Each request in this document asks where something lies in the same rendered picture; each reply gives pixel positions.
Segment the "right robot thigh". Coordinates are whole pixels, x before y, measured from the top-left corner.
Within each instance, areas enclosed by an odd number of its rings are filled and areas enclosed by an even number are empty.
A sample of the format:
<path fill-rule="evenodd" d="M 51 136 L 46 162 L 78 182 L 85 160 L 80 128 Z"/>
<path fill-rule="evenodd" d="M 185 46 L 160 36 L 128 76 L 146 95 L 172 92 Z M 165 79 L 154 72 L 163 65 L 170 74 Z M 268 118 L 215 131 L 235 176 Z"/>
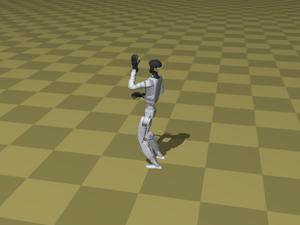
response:
<path fill-rule="evenodd" d="M 146 132 L 146 135 L 145 135 L 146 139 L 148 139 L 148 140 L 152 139 L 153 136 L 154 136 L 154 134 L 151 131 L 149 131 L 149 128 L 151 127 L 151 124 L 152 124 L 152 119 L 151 119 L 151 122 L 150 122 L 149 126 L 147 125 L 147 132 Z"/>

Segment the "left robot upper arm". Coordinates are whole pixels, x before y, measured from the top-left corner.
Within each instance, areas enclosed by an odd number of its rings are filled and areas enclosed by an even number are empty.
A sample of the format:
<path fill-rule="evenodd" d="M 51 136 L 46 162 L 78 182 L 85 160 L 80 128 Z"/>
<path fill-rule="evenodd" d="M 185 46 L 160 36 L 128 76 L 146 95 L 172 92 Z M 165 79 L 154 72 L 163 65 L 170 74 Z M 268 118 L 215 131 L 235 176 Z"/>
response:
<path fill-rule="evenodd" d="M 153 80 L 145 80 L 143 82 L 137 83 L 136 85 L 134 84 L 134 86 L 130 89 L 131 90 L 137 90 L 137 89 L 141 89 L 141 88 L 149 88 L 153 85 L 154 85 Z"/>

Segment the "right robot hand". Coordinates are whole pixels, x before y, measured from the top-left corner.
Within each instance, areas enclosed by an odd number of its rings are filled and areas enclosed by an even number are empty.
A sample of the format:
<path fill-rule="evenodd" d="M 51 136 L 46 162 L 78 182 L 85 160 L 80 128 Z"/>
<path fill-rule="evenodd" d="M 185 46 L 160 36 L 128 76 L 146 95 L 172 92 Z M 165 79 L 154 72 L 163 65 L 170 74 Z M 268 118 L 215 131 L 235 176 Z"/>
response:
<path fill-rule="evenodd" d="M 133 94 L 131 94 L 131 97 L 134 99 L 137 98 L 137 97 L 142 97 L 144 98 L 143 96 L 145 96 L 145 93 L 139 93 L 139 92 L 134 92 Z"/>

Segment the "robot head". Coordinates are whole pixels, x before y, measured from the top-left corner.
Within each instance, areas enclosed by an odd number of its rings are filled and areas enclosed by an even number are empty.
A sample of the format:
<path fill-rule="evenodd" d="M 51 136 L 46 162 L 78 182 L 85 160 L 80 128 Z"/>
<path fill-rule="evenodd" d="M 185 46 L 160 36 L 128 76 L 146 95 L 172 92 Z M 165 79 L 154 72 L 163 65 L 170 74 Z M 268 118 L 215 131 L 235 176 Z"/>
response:
<path fill-rule="evenodd" d="M 154 71 L 154 68 L 162 67 L 162 63 L 159 60 L 151 60 L 149 61 L 149 65 L 150 65 L 150 73 L 152 73 L 153 78 L 159 79 L 160 77 L 158 76 L 158 73 Z"/>

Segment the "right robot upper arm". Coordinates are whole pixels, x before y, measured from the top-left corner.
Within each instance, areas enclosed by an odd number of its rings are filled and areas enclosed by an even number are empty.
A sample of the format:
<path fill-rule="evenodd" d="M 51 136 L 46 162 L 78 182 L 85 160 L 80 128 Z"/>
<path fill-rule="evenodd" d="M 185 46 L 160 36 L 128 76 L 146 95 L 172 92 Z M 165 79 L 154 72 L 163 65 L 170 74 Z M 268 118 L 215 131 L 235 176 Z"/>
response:
<path fill-rule="evenodd" d="M 160 75 L 161 79 L 162 79 L 162 76 Z M 161 89 L 160 89 L 160 95 L 163 94 L 164 92 L 164 87 L 163 87 L 163 82 L 161 82 Z"/>

